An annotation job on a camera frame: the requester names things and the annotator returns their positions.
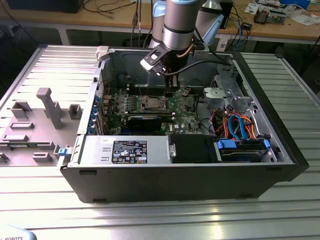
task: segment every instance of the power cable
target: power cable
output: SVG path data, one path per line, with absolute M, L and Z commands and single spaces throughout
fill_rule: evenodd
M 147 39 L 152 31 L 152 28 L 154 27 L 154 16 L 153 16 L 153 11 L 154 11 L 154 8 L 153 8 L 153 0 L 150 0 L 150 5 L 151 5 L 151 28 L 148 32 L 148 34 L 146 35 L 144 41 L 143 41 L 143 45 L 142 47 L 145 48 L 146 47 L 146 43 L 147 43 Z
M 215 64 L 222 64 L 222 65 L 225 65 L 224 62 L 220 62 L 220 61 L 215 61 L 215 60 L 201 60 L 201 61 L 197 61 L 197 62 L 194 62 L 188 66 L 185 66 L 184 68 L 181 68 L 180 70 L 178 71 L 174 71 L 174 72 L 170 72 L 170 73 L 165 73 L 165 72 L 161 72 L 162 75 L 164 76 L 174 76 L 174 75 L 177 75 L 177 74 L 180 74 L 182 72 L 184 72 L 185 70 L 188 70 L 189 68 L 192 68 L 193 66 L 195 65 L 198 65 L 198 64 L 202 64 L 202 63 L 215 63 Z
M 141 35 L 141 5 L 142 5 L 142 0 L 140 0 L 140 5 L 139 5 L 139 37 L 138 37 L 138 48 L 140 48 L 140 35 Z
M 203 38 L 201 37 L 198 29 L 195 27 L 194 30 L 195 30 L 196 34 L 198 35 L 199 40 L 200 40 L 202 43 L 204 43 L 205 41 L 204 41 Z M 224 65 L 226 65 L 226 66 L 231 66 L 230 63 L 226 62 L 226 60 L 224 60 L 224 59 L 221 58 L 219 55 L 217 55 L 217 54 L 216 54 L 213 50 L 211 50 L 209 47 L 208 47 L 208 49 L 209 49 L 210 53 L 212 53 L 212 55 L 214 55 L 214 56 L 215 56 L 217 59 L 219 59 L 221 62 L 225 63 Z
M 134 36 L 134 32 L 135 32 L 136 26 L 138 24 L 138 5 L 139 5 L 139 0 L 136 1 L 135 12 L 134 12 L 133 18 L 132 18 L 132 33 L 131 33 L 131 37 L 130 37 L 130 47 L 131 48 L 132 48 L 132 38 Z

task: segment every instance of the electronic device on workbench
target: electronic device on workbench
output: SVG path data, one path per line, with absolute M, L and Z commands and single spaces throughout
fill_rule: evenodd
M 11 9 L 76 14 L 84 0 L 6 0 Z

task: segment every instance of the black connector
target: black connector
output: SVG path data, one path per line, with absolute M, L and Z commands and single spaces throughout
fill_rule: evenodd
M 243 23 L 241 24 L 241 29 L 243 29 L 243 30 L 250 31 L 251 28 L 252 28 L 252 24 L 250 24 L 250 23 L 243 22 Z
M 135 12 L 132 18 L 132 27 L 135 28 L 138 24 L 138 13 Z

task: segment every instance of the blue tab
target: blue tab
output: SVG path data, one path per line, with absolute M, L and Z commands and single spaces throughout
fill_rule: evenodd
M 92 112 L 92 113 L 90 114 L 90 118 L 91 118 L 91 119 L 96 119 L 97 116 Z
M 263 142 L 264 142 L 266 149 L 270 149 L 270 142 L 267 139 L 265 139 Z
M 88 126 L 86 128 L 86 132 L 89 133 L 89 134 L 93 134 L 94 133 L 94 129 L 92 127 Z
M 218 141 L 218 148 L 219 149 L 236 149 L 237 144 L 234 140 L 223 139 Z
M 91 112 L 93 112 L 93 113 L 98 112 L 98 108 L 96 108 L 96 107 L 93 106 L 93 107 L 91 108 Z
M 99 103 L 100 103 L 101 98 L 100 98 L 99 96 L 94 96 L 94 100 L 96 100 L 97 102 L 99 102 Z
M 220 140 L 220 141 L 218 141 L 217 145 L 218 145 L 218 149 L 223 149 L 223 148 L 224 148 L 224 146 L 223 146 L 223 144 L 222 144 L 221 140 Z
M 66 149 L 66 148 L 60 148 L 59 151 L 58 151 L 58 155 L 59 155 L 59 157 L 61 157 L 61 156 L 67 156 L 67 155 L 68 155 L 68 149 Z

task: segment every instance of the power supply label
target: power supply label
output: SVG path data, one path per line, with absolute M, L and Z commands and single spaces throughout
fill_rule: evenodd
M 146 164 L 147 141 L 114 141 L 112 162 L 114 164 Z

